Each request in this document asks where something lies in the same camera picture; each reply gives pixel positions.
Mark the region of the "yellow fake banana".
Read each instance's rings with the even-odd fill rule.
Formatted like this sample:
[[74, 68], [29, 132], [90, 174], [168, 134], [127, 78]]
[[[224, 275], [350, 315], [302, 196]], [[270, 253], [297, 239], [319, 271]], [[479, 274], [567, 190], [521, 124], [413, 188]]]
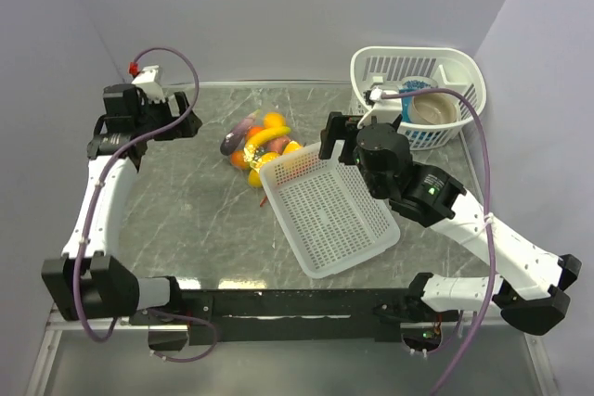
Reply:
[[287, 135], [290, 132], [291, 128], [288, 126], [266, 128], [263, 131], [250, 137], [244, 145], [244, 150], [246, 152], [255, 151], [258, 147], [262, 146], [263, 144], [272, 141], [273, 139], [276, 139], [278, 137]]

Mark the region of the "red green fake mango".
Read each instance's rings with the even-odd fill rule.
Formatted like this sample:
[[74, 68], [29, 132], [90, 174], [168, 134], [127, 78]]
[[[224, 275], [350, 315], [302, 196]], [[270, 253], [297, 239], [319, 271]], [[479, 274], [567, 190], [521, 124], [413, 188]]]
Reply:
[[248, 133], [246, 133], [245, 135], [245, 141], [249, 141], [251, 138], [253, 138], [255, 135], [259, 134], [260, 132], [262, 132], [265, 128], [259, 125], [254, 125], [249, 131]]

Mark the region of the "clear zip top bag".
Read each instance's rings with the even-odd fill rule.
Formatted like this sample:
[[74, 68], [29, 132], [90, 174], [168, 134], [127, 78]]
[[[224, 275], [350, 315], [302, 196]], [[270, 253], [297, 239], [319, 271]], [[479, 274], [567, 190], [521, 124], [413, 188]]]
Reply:
[[[264, 116], [263, 117], [260, 117], [260, 115], [261, 115], [261, 110], [260, 110], [260, 113], [259, 113], [259, 115], [258, 115], [258, 117], [256, 119], [256, 122], [254, 123], [254, 125], [259, 125], [259, 126], [264, 127], [264, 125], [263, 125], [263, 118], [264, 118]], [[287, 136], [291, 139], [291, 141], [294, 140], [294, 141], [298, 142], [297, 140], [295, 140], [291, 136], [291, 132], [289, 134], [287, 134]], [[283, 154], [278, 154], [278, 153], [275, 153], [275, 152], [267, 152], [266, 151], [266, 144], [268, 142], [265, 143], [265, 144], [263, 144], [262, 146], [258, 147], [255, 151], [252, 151], [252, 152], [246, 152], [244, 150], [245, 143], [246, 143], [246, 141], [245, 141], [245, 137], [244, 137], [244, 139], [241, 141], [241, 143], [239, 144], [239, 146], [237, 147], [237, 149], [235, 151], [242, 150], [244, 152], [245, 160], [250, 163], [251, 168], [249, 170], [241, 170], [241, 171], [243, 171], [243, 172], [245, 172], [247, 174], [247, 177], [248, 177], [248, 174], [249, 174], [250, 170], [251, 169], [255, 169], [255, 170], [257, 170], [260, 173], [260, 178], [261, 178], [261, 170], [264, 168], [264, 166], [267, 165], [268, 163], [270, 163], [271, 161], [276, 160], [279, 157], [283, 156]]]

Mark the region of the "yellow fake mango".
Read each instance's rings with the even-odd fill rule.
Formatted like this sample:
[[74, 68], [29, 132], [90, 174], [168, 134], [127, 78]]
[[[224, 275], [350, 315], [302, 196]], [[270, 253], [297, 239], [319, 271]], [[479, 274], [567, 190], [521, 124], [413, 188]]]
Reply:
[[288, 155], [288, 154], [295, 152], [297, 150], [300, 150], [302, 148], [303, 147], [298, 142], [292, 140], [284, 147], [282, 154]]

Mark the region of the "purple fake eggplant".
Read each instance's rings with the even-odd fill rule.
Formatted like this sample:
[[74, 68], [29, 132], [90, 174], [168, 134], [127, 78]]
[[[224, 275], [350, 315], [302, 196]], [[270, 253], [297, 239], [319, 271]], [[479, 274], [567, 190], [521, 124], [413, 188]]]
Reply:
[[259, 109], [250, 113], [226, 134], [219, 147], [222, 155], [230, 156], [237, 149], [246, 134], [254, 126], [259, 113]]

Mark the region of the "fake orange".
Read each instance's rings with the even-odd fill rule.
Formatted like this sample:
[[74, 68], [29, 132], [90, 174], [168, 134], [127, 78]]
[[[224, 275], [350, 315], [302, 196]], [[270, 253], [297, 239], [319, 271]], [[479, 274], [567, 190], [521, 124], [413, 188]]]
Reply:
[[238, 150], [233, 152], [229, 157], [230, 163], [241, 170], [249, 170], [251, 168], [250, 163], [245, 160], [244, 152]]

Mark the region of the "yellow fake bell pepper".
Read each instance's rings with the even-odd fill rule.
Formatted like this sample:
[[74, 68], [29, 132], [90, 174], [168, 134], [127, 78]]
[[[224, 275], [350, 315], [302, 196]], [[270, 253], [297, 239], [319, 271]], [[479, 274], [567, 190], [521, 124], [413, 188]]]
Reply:
[[268, 112], [264, 115], [263, 125], [265, 129], [284, 127], [287, 125], [285, 117], [278, 112]]

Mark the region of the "yellow fake lemon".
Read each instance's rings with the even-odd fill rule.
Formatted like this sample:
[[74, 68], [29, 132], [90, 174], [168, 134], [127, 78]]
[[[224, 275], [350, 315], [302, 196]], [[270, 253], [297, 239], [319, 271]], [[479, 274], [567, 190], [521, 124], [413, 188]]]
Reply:
[[260, 173], [255, 170], [255, 169], [251, 169], [248, 177], [247, 177], [247, 182], [248, 185], [254, 188], [262, 188], [263, 184], [260, 178]]

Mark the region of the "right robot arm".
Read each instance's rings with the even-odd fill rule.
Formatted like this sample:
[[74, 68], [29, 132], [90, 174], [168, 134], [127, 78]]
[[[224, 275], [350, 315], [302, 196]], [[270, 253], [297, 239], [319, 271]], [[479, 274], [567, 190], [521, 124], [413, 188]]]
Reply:
[[437, 314], [495, 310], [512, 327], [535, 336], [561, 322], [571, 299], [566, 290], [581, 262], [539, 248], [498, 218], [443, 169], [412, 159], [399, 121], [359, 128], [360, 117], [330, 113], [320, 134], [327, 160], [342, 142], [339, 161], [355, 166], [368, 193], [401, 217], [446, 236], [490, 268], [486, 277], [417, 274], [393, 313], [420, 322]]

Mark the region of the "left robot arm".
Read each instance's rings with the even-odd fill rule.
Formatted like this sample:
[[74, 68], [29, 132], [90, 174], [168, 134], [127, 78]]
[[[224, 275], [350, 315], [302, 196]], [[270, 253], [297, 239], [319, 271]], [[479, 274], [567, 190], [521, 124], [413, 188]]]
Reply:
[[185, 309], [176, 279], [134, 275], [118, 260], [117, 249], [125, 203], [148, 147], [136, 138], [191, 138], [202, 122], [183, 92], [153, 102], [145, 88], [120, 83], [104, 89], [103, 102], [105, 112], [87, 146], [88, 180], [79, 216], [59, 258], [44, 261], [41, 276], [67, 321], [78, 320], [78, 308], [88, 319], [132, 316], [150, 308], [171, 324]]

